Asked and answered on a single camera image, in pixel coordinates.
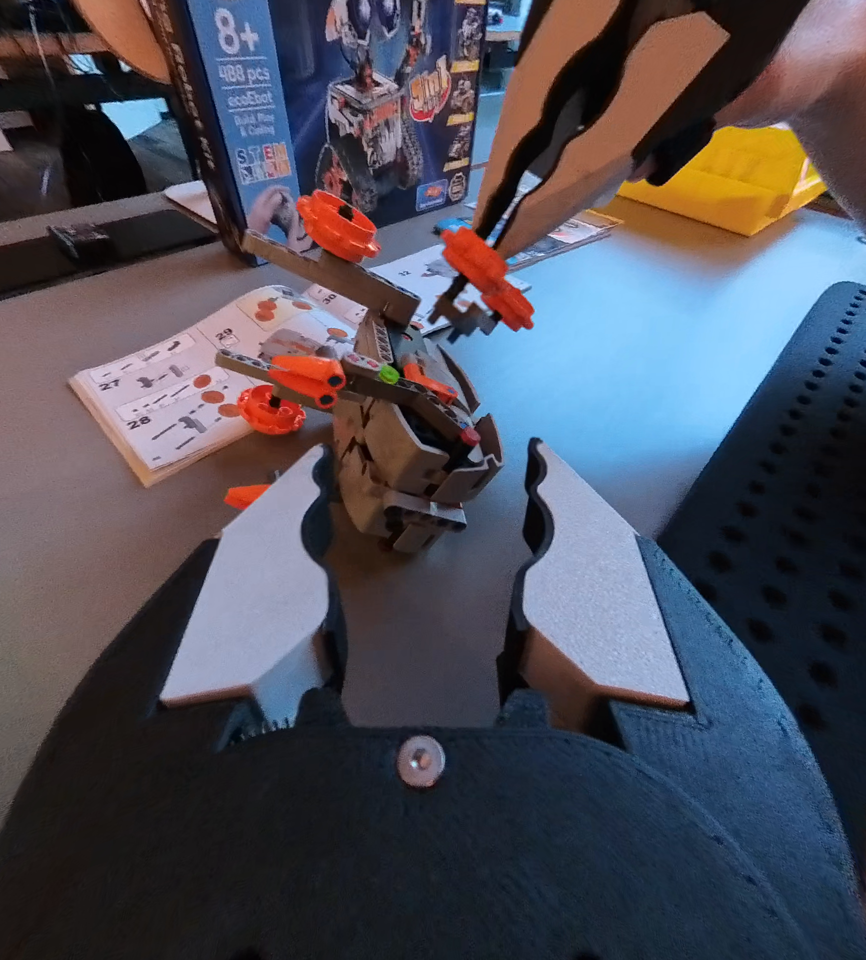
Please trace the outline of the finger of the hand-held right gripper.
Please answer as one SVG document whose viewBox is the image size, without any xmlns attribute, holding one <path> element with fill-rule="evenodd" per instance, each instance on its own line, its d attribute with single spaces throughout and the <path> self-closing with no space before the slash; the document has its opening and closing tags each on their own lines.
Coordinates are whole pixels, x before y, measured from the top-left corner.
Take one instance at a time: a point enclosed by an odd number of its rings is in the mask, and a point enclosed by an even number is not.
<svg viewBox="0 0 866 960">
<path fill-rule="evenodd" d="M 487 239 L 514 202 L 535 163 L 547 172 L 576 131 L 595 76 L 595 44 L 608 26 L 606 1 L 535 1 L 521 33 L 515 66 L 492 139 L 474 214 Z"/>
<path fill-rule="evenodd" d="M 728 39 L 709 16 L 651 25 L 627 55 L 599 119 L 566 141 L 551 171 L 511 211 L 497 252 L 511 258 L 578 212 L 605 204 L 635 170 L 634 149 Z"/>
</svg>

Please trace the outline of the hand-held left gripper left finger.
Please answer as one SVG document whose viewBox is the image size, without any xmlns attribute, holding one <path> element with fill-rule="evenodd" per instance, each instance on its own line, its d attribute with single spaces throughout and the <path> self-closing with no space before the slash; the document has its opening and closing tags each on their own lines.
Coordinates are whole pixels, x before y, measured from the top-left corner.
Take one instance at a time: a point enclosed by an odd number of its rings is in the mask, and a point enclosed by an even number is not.
<svg viewBox="0 0 866 960">
<path fill-rule="evenodd" d="M 247 699 L 296 724 L 310 690 L 342 690 L 348 642 L 332 540 L 333 452 L 317 444 L 229 522 L 160 693 L 165 708 Z"/>
</svg>

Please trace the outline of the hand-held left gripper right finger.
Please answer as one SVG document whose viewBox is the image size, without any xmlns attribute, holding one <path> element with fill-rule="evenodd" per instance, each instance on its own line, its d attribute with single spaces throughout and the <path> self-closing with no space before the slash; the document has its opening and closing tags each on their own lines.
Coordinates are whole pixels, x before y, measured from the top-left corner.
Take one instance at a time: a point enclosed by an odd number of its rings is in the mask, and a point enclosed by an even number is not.
<svg viewBox="0 0 866 960">
<path fill-rule="evenodd" d="M 613 704 L 683 714 L 691 695 L 641 538 L 541 438 L 527 446 L 522 538 L 500 704 L 541 695 L 555 726 L 592 732 Z"/>
</svg>

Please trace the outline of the grey bracket with orange wheels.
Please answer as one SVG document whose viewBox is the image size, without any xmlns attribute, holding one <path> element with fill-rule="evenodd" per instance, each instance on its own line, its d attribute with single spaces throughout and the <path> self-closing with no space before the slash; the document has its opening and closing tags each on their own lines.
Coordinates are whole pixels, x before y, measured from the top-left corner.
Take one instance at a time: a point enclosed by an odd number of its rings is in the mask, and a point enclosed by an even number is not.
<svg viewBox="0 0 866 960">
<path fill-rule="evenodd" d="M 430 320 L 444 318 L 450 331 L 448 340 L 456 342 L 477 330 L 489 335 L 502 324 L 512 331 L 532 330 L 534 307 L 507 277 L 504 258 L 469 227 L 447 230 L 441 234 L 442 257 L 456 276 L 439 295 Z M 457 305 L 457 298 L 467 286 L 477 292 L 481 305 Z"/>
</svg>

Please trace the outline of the grey orange brick robot model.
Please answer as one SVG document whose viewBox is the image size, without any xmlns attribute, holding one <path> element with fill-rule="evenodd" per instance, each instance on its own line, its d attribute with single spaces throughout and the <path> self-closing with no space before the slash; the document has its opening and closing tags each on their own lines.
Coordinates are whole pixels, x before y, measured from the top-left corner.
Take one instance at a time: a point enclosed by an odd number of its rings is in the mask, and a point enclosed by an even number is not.
<svg viewBox="0 0 866 960">
<path fill-rule="evenodd" d="M 418 553 L 466 529 L 464 506 L 503 467 L 499 432 L 477 416 L 479 398 L 462 367 L 419 328 L 420 299 L 366 269 L 377 228 L 349 202 L 316 190 L 297 202 L 316 257 L 253 230 L 243 252 L 265 259 L 364 307 L 350 333 L 326 315 L 319 333 L 300 328 L 317 307 L 301 298 L 253 355 L 222 347 L 215 364 L 253 385 L 240 417 L 269 436 L 299 428 L 305 410 L 332 417 L 336 488 L 355 528 L 401 553 Z"/>
</svg>

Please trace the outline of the yellow plastic bin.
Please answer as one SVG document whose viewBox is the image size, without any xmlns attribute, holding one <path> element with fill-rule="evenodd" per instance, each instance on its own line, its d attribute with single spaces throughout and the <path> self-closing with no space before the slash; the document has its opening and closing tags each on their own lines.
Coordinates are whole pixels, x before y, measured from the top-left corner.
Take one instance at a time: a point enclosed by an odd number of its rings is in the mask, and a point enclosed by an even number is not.
<svg viewBox="0 0 866 960">
<path fill-rule="evenodd" d="M 750 237 L 802 209 L 826 185 L 787 126 L 715 132 L 667 183 L 625 182 L 617 195 Z"/>
</svg>

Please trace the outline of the small blue booklets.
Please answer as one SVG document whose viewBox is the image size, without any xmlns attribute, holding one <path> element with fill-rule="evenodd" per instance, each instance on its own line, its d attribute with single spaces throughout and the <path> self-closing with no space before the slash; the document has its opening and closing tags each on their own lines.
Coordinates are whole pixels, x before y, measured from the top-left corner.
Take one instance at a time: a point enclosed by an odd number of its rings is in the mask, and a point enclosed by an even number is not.
<svg viewBox="0 0 866 960">
<path fill-rule="evenodd" d="M 509 270 L 516 272 L 549 258 L 588 246 L 605 239 L 623 224 L 622 219 L 599 210 L 585 209 L 509 257 L 507 259 Z"/>
</svg>

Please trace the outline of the open white instruction booklet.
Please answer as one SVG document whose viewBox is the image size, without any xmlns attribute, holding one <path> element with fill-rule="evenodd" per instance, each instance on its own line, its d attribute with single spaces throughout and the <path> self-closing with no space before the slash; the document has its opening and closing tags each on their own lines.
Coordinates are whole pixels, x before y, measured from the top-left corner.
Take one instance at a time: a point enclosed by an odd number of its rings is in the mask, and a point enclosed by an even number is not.
<svg viewBox="0 0 866 960">
<path fill-rule="evenodd" d="M 216 366 L 215 354 L 229 348 L 254 355 L 280 321 L 297 318 L 300 299 L 317 307 L 299 323 L 307 332 L 320 333 L 329 315 L 342 332 L 351 333 L 365 313 L 321 283 L 300 293 L 283 284 L 259 287 L 186 330 L 77 373 L 71 389 L 150 487 L 187 463 L 259 433 L 236 407 L 254 382 Z"/>
</svg>

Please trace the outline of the black perforated chair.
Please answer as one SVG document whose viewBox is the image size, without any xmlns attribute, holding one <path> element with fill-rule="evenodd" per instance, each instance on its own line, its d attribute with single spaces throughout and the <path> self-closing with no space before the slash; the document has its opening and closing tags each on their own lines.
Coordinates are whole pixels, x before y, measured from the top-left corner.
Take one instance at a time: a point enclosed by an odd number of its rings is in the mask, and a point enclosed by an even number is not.
<svg viewBox="0 0 866 960">
<path fill-rule="evenodd" d="M 866 286 L 828 288 L 658 538 L 797 720 L 866 850 Z"/>
</svg>

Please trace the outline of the blue toy kit box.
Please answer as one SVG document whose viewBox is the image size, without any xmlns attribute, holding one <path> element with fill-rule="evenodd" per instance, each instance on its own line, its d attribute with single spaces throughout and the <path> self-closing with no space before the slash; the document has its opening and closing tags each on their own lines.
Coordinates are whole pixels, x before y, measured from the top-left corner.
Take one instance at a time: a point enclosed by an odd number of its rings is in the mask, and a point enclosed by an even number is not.
<svg viewBox="0 0 866 960">
<path fill-rule="evenodd" d="M 179 2 L 218 224 L 317 249 L 297 201 L 323 191 L 375 226 L 466 198 L 486 2 Z"/>
</svg>

